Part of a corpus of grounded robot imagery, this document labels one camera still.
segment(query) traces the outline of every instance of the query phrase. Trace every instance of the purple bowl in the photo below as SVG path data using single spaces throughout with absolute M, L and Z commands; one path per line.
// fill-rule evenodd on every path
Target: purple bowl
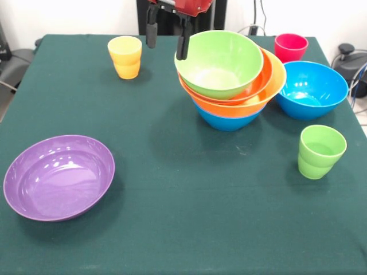
M 64 221 L 95 205 L 114 173 L 114 157 L 98 140 L 56 136 L 29 147 L 13 161 L 5 175 L 4 195 L 19 215 Z

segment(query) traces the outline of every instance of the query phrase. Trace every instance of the bowl rim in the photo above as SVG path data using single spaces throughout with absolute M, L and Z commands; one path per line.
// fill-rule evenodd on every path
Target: bowl rim
M 292 35 L 292 36 L 297 36 L 299 38 L 302 38 L 303 40 L 306 40 L 306 46 L 302 47 L 302 48 L 299 48 L 299 49 L 291 49 L 291 48 L 287 48 L 287 47 L 284 47 L 284 46 L 281 46 L 281 44 L 278 42 L 278 38 L 280 36 L 285 36 L 285 35 Z M 286 50 L 304 50 L 304 49 L 307 49 L 307 47 L 309 46 L 309 41 L 306 37 L 304 36 L 300 36 L 299 34 L 296 34 L 296 33 L 282 33 L 278 36 L 275 37 L 274 39 L 274 43 L 276 43 L 279 47 L 281 47 L 282 49 L 286 49 Z
M 246 119 L 246 118 L 249 118 L 251 116 L 255 116 L 255 115 L 258 115 L 265 107 L 267 104 L 265 104 L 260 110 L 258 110 L 257 112 L 249 115 L 249 116 L 238 116 L 238 117 L 226 117 L 226 116 L 218 116 L 218 115 L 215 115 L 214 113 L 211 113 L 211 112 L 208 112 L 207 110 L 201 108 L 196 102 L 195 100 L 192 99 L 192 101 L 194 102 L 194 104 L 196 105 L 197 108 L 199 108 L 200 110 L 202 110 L 203 112 L 211 115 L 211 116 L 215 116 L 215 117 L 218 117 L 220 119 Z
M 264 51 L 267 53 L 267 54 L 271 54 L 272 55 L 272 58 L 274 58 L 274 60 L 276 60 L 276 62 L 278 62 L 279 63 L 279 65 L 281 65 L 282 67 L 281 67 L 281 70 L 283 71 L 283 73 L 284 73 L 284 79 L 283 79 L 283 83 L 281 84 L 281 88 L 279 88 L 278 89 L 278 91 L 276 92 L 276 93 L 274 93 L 272 96 L 270 96 L 270 97 L 268 97 L 268 98 L 266 98 L 266 99 L 263 99 L 263 100 L 261 100 L 261 101 L 257 101 L 257 102 L 255 102 L 255 103 L 252 103 L 252 104 L 246 104 L 246 105 L 242 105 L 242 104 L 240 104 L 240 105 L 221 105 L 221 104 L 216 104 L 216 103 L 213 103 L 213 102 L 210 102 L 210 101 L 206 101 L 206 100 L 204 100 L 204 99 L 201 99 L 201 98 L 199 98 L 198 96 L 196 96 L 196 95 L 191 95 L 190 93 L 188 93 L 187 91 L 187 93 L 190 95 L 190 97 L 194 97 L 195 99 L 199 99 L 199 100 L 201 100 L 201 101 L 204 101 L 205 103 L 208 103 L 208 104 L 210 104 L 210 105 L 214 105 L 214 106 L 216 106 L 216 107 L 220 107 L 220 108 L 222 108 L 222 107 L 224 107 L 224 108 L 243 108 L 244 106 L 246 106 L 246 107 L 254 107 L 254 106 L 257 106 L 257 105 L 261 105 L 261 104 L 266 104 L 266 103 L 268 103 L 273 97 L 275 97 L 276 95 L 278 95 L 279 94 L 279 92 L 284 88 L 284 85 L 285 85 L 285 83 L 286 83 L 286 81 L 287 81 L 287 71 L 286 71 L 286 68 L 285 68 L 285 66 L 284 66 L 284 64 L 281 62 L 281 60 L 279 59 L 279 58 L 277 58 L 277 56 L 275 55 L 275 54 L 273 54 L 272 52 L 270 52 L 269 50 L 266 50 L 266 49 L 264 49 Z
M 263 55 L 263 59 L 264 59 L 264 61 L 265 61 L 265 59 L 267 58 L 267 59 L 268 59 L 268 61 L 269 61 L 269 63 L 270 63 L 270 77 L 269 77 L 268 79 L 266 79 L 266 78 L 265 78 L 266 82 L 265 82 L 265 83 L 264 83 L 264 85 L 263 85 L 262 87 L 260 87 L 260 89 L 258 89 L 258 91 L 256 91 L 255 93 L 253 93 L 253 94 L 251 94 L 251 95 L 249 95 L 249 96 L 241 97 L 241 98 L 239 98 L 239 99 L 233 99 L 233 98 L 232 98 L 232 99 L 223 100 L 223 99 L 212 99 L 212 98 L 210 98 L 210 97 L 208 97 L 208 96 L 202 95 L 202 94 L 200 94 L 200 93 L 198 93 L 198 92 L 196 92 L 196 91 L 192 90 L 192 88 L 190 88 L 190 87 L 187 85 L 187 83 L 185 83 L 185 84 L 188 86 L 187 88 L 188 88 L 188 89 L 190 89 L 190 91 L 191 91 L 192 93 L 194 93 L 196 96 L 201 97 L 202 99 L 204 99 L 204 100 L 206 100 L 206 101 L 210 101 L 210 102 L 213 102 L 213 103 L 216 103 L 216 104 L 226 104 L 226 105 L 227 105 L 227 104 L 229 105 L 229 104 L 231 104 L 231 103 L 241 103 L 241 102 L 245 102 L 246 100 L 248 100 L 248 99 L 250 99 L 250 98 L 252 98 L 252 97 L 254 97 L 254 96 L 258 95 L 258 94 L 259 94 L 259 93 L 261 93 L 264 89 L 266 89 L 266 87 L 268 86 L 268 84 L 269 84 L 269 82 L 270 82 L 270 80 L 271 80 L 272 74 L 273 74 L 272 63 L 271 63 L 271 60 L 270 60 L 269 55 L 266 53 L 266 50 L 265 50 L 265 49 L 263 49 L 262 47 L 259 47 L 259 48 L 260 48 L 261 53 L 262 53 L 262 55 Z M 265 62 L 263 63 L 263 68 L 261 69 L 260 73 L 255 77 L 255 79 L 251 82 L 251 84 L 253 84 L 259 76 L 263 77 L 263 75 L 262 75 L 261 73 L 263 72 L 264 66 L 265 66 Z
M 288 100 L 288 101 L 291 101 L 291 102 L 294 102 L 296 104 L 299 104 L 299 105 L 302 105 L 302 106 L 305 106 L 305 107 L 312 107 L 312 108 L 327 108 L 327 107 L 332 107 L 332 106 L 335 106 L 335 105 L 338 105 L 340 103 L 342 103 L 344 101 L 344 99 L 346 99 L 346 97 L 348 96 L 348 93 L 349 93 L 349 86 L 348 86 L 348 83 L 346 82 L 346 80 L 344 79 L 344 77 L 342 77 L 342 75 L 340 73 L 338 73 L 336 70 L 334 70 L 332 67 L 329 67 L 329 66 L 326 66 L 326 65 L 323 65 L 323 64 L 320 64 L 320 63 L 317 63 L 317 62 L 312 62 L 312 61 L 305 61 L 305 60 L 298 60 L 298 61 L 290 61 L 290 62 L 286 62 L 284 63 L 284 67 L 286 68 L 287 64 L 294 64 L 294 63 L 303 63 L 303 64 L 311 64 L 311 65 L 316 65 L 316 66 L 320 66 L 320 67 L 324 67 L 328 70 L 331 70 L 333 71 L 334 73 L 336 73 L 338 75 L 338 77 L 342 80 L 342 82 L 345 84 L 345 87 L 346 87 L 346 93 L 344 95 L 344 97 L 339 100 L 338 102 L 336 103 L 332 103 L 332 104 L 329 104 L 329 105 L 321 105 L 321 106 L 318 106 L 318 105 L 308 105 L 308 104 L 305 104 L 305 103 L 300 103 L 296 100 L 293 100 L 293 99 L 290 99 L 288 98 L 287 96 L 283 95 L 282 94 L 282 91 L 284 90 L 284 87 L 282 88 L 282 90 L 279 92 L 279 96 L 281 96 L 282 98 Z
M 29 150 L 31 150 L 33 147 L 41 144 L 41 143 L 44 143 L 44 142 L 47 142 L 48 140 L 52 140 L 52 139 L 57 139 L 57 138 L 64 138 L 64 137 L 76 137 L 76 138 L 87 138 L 89 140 L 93 140 L 95 142 L 97 142 L 98 144 L 100 144 L 102 147 L 104 147 L 109 156 L 111 157 L 112 159 L 112 169 L 111 169 L 111 174 L 112 174 L 112 177 L 111 179 L 108 179 L 108 183 L 107 183 L 107 186 L 106 186 L 106 189 L 101 192 L 99 194 L 98 197 L 96 197 L 88 206 L 86 206 L 85 208 L 83 208 L 82 210 L 80 210 L 77 214 L 70 214 L 68 216 L 65 216 L 65 217 L 62 217 L 62 218 L 35 218 L 35 217 L 31 217 L 30 215 L 27 215 L 27 214 L 24 214 L 24 213 L 20 213 L 17 209 L 14 208 L 13 204 L 11 203 L 11 201 L 8 199 L 7 197 L 7 193 L 5 191 L 5 181 L 7 179 L 7 175 L 8 173 L 10 172 L 10 169 L 12 168 L 13 164 L 25 153 L 25 152 L 28 152 Z M 23 150 L 13 161 L 12 163 L 10 164 L 10 166 L 8 167 L 8 169 L 6 170 L 6 173 L 5 173 L 5 176 L 4 176 L 4 180 L 3 180 L 3 193 L 4 193 L 4 198 L 7 202 L 7 204 L 17 213 L 19 214 L 20 216 L 23 216 L 25 218 L 28 218 L 28 219 L 31 219 L 31 220 L 34 220 L 34 221 L 39 221 L 39 222 L 58 222 L 58 221 L 66 221 L 68 219 L 71 219 L 73 217 L 77 217 L 78 215 L 80 214 L 83 214 L 85 213 L 86 211 L 88 211 L 91 207 L 93 207 L 98 201 L 101 200 L 101 198 L 105 195 L 105 193 L 108 191 L 108 189 L 110 188 L 111 186 L 111 183 L 114 179 L 114 175 L 115 175 L 115 159 L 114 159 L 114 156 L 112 154 L 112 152 L 110 151 L 110 149 L 108 149 L 108 147 L 106 145 L 104 145 L 102 142 L 100 142 L 99 140 L 97 139 L 94 139 L 90 136 L 84 136 L 84 135 L 59 135 L 59 136 L 52 136 L 52 137 L 49 137 L 47 139 L 43 139 L 37 143 L 34 143 L 33 145 L 29 146 L 27 149 Z
M 240 33 L 236 33 L 236 32 L 232 32 L 230 30 L 206 30 L 204 32 L 199 32 L 199 33 L 196 33 L 192 36 L 190 36 L 190 38 L 193 38 L 193 37 L 196 37 L 196 36 L 201 36 L 201 35 L 204 35 L 205 33 L 230 33 L 230 34 L 234 34 L 236 36 L 240 36 L 242 38 L 244 38 L 245 40 L 249 41 L 252 45 L 254 45 L 256 47 L 256 49 L 258 50 L 259 54 L 260 54 L 260 59 L 261 59 L 261 65 L 260 65 L 260 68 L 259 70 L 256 72 L 255 76 L 252 77 L 250 80 L 248 80 L 246 83 L 242 83 L 240 85 L 237 85 L 237 86 L 233 86 L 233 87 L 230 87 L 230 88 L 223 88 L 223 89 L 215 89 L 213 90 L 212 88 L 208 88 L 208 87 L 205 87 L 205 86 L 202 86 L 202 85 L 197 85 L 195 84 L 194 82 L 192 81 L 189 81 L 188 78 L 185 76 L 185 74 L 182 74 L 181 72 L 179 72 L 178 68 L 177 68 L 177 62 L 179 62 L 180 60 L 177 60 L 176 58 L 176 54 L 177 54 L 177 51 L 174 53 L 174 64 L 175 64 L 175 67 L 176 67 L 176 70 L 180 73 L 180 75 L 182 76 L 182 78 L 190 83 L 192 83 L 193 85 L 195 86 L 198 86 L 200 88 L 204 88 L 204 89 L 207 89 L 207 90 L 211 90 L 211 91 L 215 91 L 215 92 L 225 92 L 225 91 L 228 91 L 228 90 L 233 90 L 233 89 L 239 89 L 249 83 L 251 83 L 258 75 L 259 73 L 261 72 L 261 70 L 263 69 L 263 66 L 264 66 L 264 56 L 260 50 L 260 46 L 258 44 L 256 44 L 255 42 L 253 42 L 250 38 L 248 38 L 247 36 L 243 36 L 242 34 Z

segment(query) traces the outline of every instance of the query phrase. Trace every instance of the orange bowl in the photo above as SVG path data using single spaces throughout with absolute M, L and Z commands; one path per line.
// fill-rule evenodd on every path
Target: orange bowl
M 190 89 L 190 92 L 192 94 L 196 95 L 197 97 L 200 97 L 201 99 L 204 99 L 208 102 L 221 104 L 221 105 L 238 105 L 238 104 L 241 104 L 241 103 L 245 102 L 246 99 L 249 99 L 249 98 L 254 97 L 257 94 L 259 94 L 269 84 L 269 81 L 270 81 L 270 78 L 271 78 L 271 75 L 272 75 L 271 61 L 270 61 L 270 58 L 268 57 L 268 55 L 265 53 L 265 51 L 262 48 L 260 48 L 260 50 L 261 50 L 261 52 L 263 54 L 263 57 L 264 57 L 263 69 L 261 70 L 260 74 L 255 78 L 255 80 L 250 84 L 250 86 L 248 88 L 246 88 L 243 92 L 241 92 L 239 95 L 237 95 L 236 97 L 234 97 L 232 99 L 222 100 L 222 99 L 213 99 L 211 97 L 204 96 L 204 95 L 192 90 L 187 85 L 185 80 L 181 76 L 180 77 L 181 77 L 182 81 L 185 82 L 185 85 L 186 85 L 187 89 Z
M 276 96 L 286 83 L 287 73 L 283 63 L 271 52 L 264 50 L 272 65 L 272 76 L 269 84 L 258 95 L 246 100 L 239 105 L 220 105 L 204 100 L 191 93 L 187 85 L 178 75 L 181 86 L 202 109 L 209 113 L 223 117 L 244 117 L 260 111 L 274 96 Z

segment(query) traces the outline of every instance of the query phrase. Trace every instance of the blue bowl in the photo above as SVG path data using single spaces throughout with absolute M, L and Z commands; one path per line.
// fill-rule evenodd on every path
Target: blue bowl
M 328 66 L 307 61 L 284 64 L 287 82 L 276 100 L 287 115 L 299 120 L 321 117 L 348 95 L 345 79 Z
M 206 110 L 202 109 L 199 105 L 196 104 L 194 101 L 196 108 L 199 111 L 200 116 L 214 129 L 220 131 L 235 131 L 238 129 L 243 128 L 247 124 L 249 124 L 252 120 L 254 120 L 260 112 L 265 108 L 265 106 L 257 113 L 254 113 L 250 116 L 244 117 L 223 117 L 223 116 L 216 116 L 212 113 L 207 112 Z

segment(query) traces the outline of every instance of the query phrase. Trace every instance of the bowl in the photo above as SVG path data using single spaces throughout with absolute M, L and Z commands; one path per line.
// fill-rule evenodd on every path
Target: bowl
M 223 117 L 244 117 L 250 116 L 256 112 L 259 112 L 276 94 L 283 88 L 286 82 L 286 70 L 283 63 L 271 52 L 264 50 L 271 61 L 273 68 L 273 74 L 269 81 L 269 84 L 264 90 L 258 95 L 251 97 L 244 103 L 239 105 L 220 105 L 201 99 L 200 97 L 191 93 L 187 89 L 187 85 L 182 81 L 179 75 L 179 81 L 185 91 L 191 96 L 191 98 L 199 105 L 202 109 L 216 116 Z
M 108 148 L 87 136 L 56 136 L 26 149 L 10 165 L 4 195 L 10 207 L 36 221 L 83 214 L 108 190 L 115 162 Z
M 308 61 L 285 63 L 287 82 L 276 97 L 287 115 L 299 120 L 321 117 L 348 95 L 345 79 L 335 70 Z
M 206 110 L 202 109 L 199 105 L 195 103 L 196 108 L 199 111 L 200 116 L 214 129 L 220 131 L 236 131 L 245 127 L 247 124 L 252 122 L 257 116 L 261 113 L 263 109 L 259 112 L 256 112 L 250 116 L 244 117 L 223 117 L 223 116 L 216 116 L 212 113 L 207 112 Z
M 231 99 L 263 68 L 260 48 L 246 36 L 209 30 L 190 37 L 186 60 L 174 59 L 177 71 L 192 90 L 213 99 Z
M 206 100 L 210 101 L 216 104 L 221 105 L 238 105 L 246 101 L 246 99 L 249 99 L 251 97 L 256 96 L 259 94 L 268 84 L 272 75 L 272 66 L 271 61 L 268 57 L 268 55 L 265 53 L 263 49 L 261 49 L 261 52 L 264 57 L 264 66 L 259 75 L 255 78 L 255 80 L 239 95 L 236 97 L 229 99 L 229 100 L 220 100 L 220 99 L 212 99 L 210 97 L 206 97 L 201 95 L 200 93 L 195 92 L 191 88 L 187 87 L 187 89 L 190 89 L 191 93 L 195 94 L 196 96 Z

